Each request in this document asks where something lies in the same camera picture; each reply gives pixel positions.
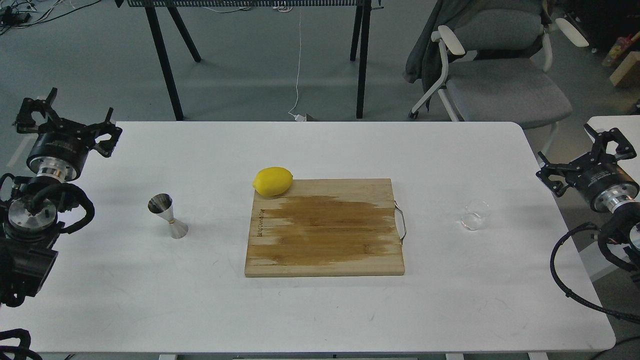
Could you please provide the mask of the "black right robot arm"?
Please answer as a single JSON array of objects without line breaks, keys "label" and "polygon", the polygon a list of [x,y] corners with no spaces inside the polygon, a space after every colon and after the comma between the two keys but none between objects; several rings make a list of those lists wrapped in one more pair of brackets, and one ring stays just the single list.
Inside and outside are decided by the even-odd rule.
[{"label": "black right robot arm", "polygon": [[594,244],[583,251],[583,260],[592,257],[595,251],[599,251],[605,260],[604,264],[590,267],[590,276],[596,279],[613,266],[628,272],[631,280],[639,283],[639,184],[619,165],[622,160],[637,157],[637,152],[616,127],[596,130],[586,124],[584,129],[593,141],[588,152],[567,163],[550,162],[544,153],[538,152],[541,168],[535,175],[557,198],[569,188],[576,189],[592,211],[611,214],[611,217],[603,225],[582,223],[560,237],[550,255],[551,277],[566,297],[580,305],[638,324],[637,314],[606,309],[576,294],[562,281],[556,269],[560,246],[573,235],[589,231]]}]

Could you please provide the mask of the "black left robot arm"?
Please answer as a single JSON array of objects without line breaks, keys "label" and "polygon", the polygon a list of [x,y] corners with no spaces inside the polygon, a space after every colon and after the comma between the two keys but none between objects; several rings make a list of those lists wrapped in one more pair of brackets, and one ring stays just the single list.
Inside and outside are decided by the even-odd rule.
[{"label": "black left robot arm", "polygon": [[44,99],[26,97],[14,121],[18,133],[35,133],[26,165],[32,177],[5,173],[12,180],[10,197],[1,201],[1,303],[16,308],[35,297],[50,274],[62,234],[88,225],[95,207],[73,184],[82,174],[89,152],[105,158],[114,152],[122,129],[111,120],[85,125],[61,117],[52,108],[57,89]]}]

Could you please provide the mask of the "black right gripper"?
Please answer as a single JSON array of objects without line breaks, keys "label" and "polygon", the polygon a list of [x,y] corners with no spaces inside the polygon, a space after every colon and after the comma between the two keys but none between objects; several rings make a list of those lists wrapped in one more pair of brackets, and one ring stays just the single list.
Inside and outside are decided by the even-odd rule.
[{"label": "black right gripper", "polygon": [[[587,161],[554,163],[538,152],[540,169],[535,175],[556,198],[561,198],[567,189],[576,188],[580,176],[580,195],[590,209],[612,214],[622,205],[633,202],[639,193],[638,183],[617,164],[637,157],[637,152],[617,127],[601,132],[589,124],[583,127],[593,137]],[[616,144],[615,153],[607,152],[610,142]]]}]

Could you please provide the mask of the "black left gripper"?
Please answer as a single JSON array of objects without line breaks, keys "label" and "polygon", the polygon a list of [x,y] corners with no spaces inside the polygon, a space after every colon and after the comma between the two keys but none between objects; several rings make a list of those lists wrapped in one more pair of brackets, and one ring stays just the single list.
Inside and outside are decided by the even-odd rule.
[{"label": "black left gripper", "polygon": [[[104,121],[91,125],[61,119],[52,107],[57,93],[52,88],[45,99],[23,98],[13,126],[18,134],[39,134],[26,161],[36,177],[73,182],[82,174],[90,150],[112,156],[122,128],[111,121],[112,107]],[[41,114],[44,123],[38,125],[34,113]]]}]

